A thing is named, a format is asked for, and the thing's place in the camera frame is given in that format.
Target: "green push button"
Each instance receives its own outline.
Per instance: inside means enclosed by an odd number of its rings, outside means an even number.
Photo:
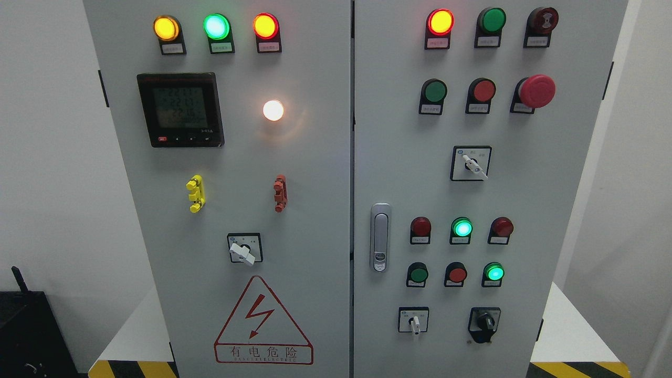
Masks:
[[[443,81],[433,79],[425,83],[425,98],[431,102],[441,102],[446,98],[448,89]]]
[[[415,283],[425,282],[428,276],[426,269],[416,268],[411,271],[411,281]]]
[[[506,13],[501,8],[489,8],[480,16],[480,28],[486,33],[497,33],[506,24]]]

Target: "yellow indicator light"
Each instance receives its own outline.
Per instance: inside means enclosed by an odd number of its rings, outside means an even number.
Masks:
[[[160,40],[170,42],[179,35],[179,24],[169,15],[160,15],[154,20],[154,33]]]
[[[429,15],[427,26],[432,34],[445,36],[453,28],[453,13],[448,9],[436,9]]]
[[[270,13],[260,13],[252,22],[254,33],[259,38],[269,40],[278,35],[278,19]]]

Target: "lightning bolt symbol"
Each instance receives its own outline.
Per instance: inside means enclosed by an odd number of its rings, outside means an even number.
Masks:
[[[262,311],[262,312],[259,312],[259,313],[253,313],[257,309],[257,307],[259,307],[259,305],[261,304],[261,302],[263,301],[264,298],[266,298],[266,296],[264,294],[259,294],[259,296],[257,297],[257,300],[252,305],[252,308],[250,308],[250,311],[248,311],[247,315],[245,316],[245,319],[249,319],[249,318],[255,317],[255,316],[266,315],[266,317],[257,326],[257,329],[250,332],[250,338],[253,338],[254,336],[259,334],[259,332],[257,332],[259,330],[259,328],[261,328],[261,326],[266,322],[266,320],[268,320],[268,317],[271,316],[273,311],[275,311],[275,309],[272,309],[272,310],[268,310],[268,311]]]

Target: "red push button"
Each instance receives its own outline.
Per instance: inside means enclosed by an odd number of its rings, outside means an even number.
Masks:
[[[546,75],[530,76],[520,85],[518,95],[523,104],[531,108],[541,108],[553,100],[555,82]]]
[[[483,79],[474,87],[474,98],[480,102],[488,102],[495,97],[495,83]]]
[[[539,34],[549,34],[558,25],[558,11],[555,8],[537,8],[528,18],[530,28]]]
[[[453,282],[462,282],[466,279],[466,270],[455,268],[448,273],[448,278]]]

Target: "white indicator light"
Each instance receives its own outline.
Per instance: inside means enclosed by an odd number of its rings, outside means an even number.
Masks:
[[[283,114],[285,114],[285,108],[280,101],[271,100],[263,105],[263,116],[268,120],[277,121],[282,118]]]

